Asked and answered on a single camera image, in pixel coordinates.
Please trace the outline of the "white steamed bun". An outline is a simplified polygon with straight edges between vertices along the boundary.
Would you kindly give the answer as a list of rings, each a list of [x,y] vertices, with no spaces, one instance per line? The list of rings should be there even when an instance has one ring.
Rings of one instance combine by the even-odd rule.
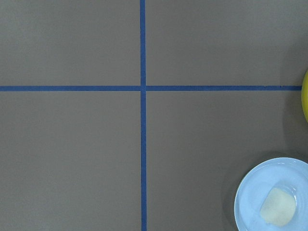
[[[295,198],[282,189],[273,188],[261,207],[260,215],[267,223],[283,227],[292,220],[295,210]]]

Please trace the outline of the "yellow bamboo steamer basket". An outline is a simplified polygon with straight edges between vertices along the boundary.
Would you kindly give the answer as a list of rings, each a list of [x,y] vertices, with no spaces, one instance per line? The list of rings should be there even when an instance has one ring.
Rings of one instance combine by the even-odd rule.
[[[308,71],[306,71],[302,82],[301,104],[305,120],[308,122]]]

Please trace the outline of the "light blue plate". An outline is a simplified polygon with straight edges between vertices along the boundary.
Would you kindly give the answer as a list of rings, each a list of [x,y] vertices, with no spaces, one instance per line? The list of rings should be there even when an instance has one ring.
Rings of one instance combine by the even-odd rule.
[[[267,223],[261,207],[273,188],[295,198],[292,220],[283,227]],[[241,181],[234,201],[234,217],[240,231],[306,231],[308,229],[308,165],[294,158],[267,160],[249,171]]]

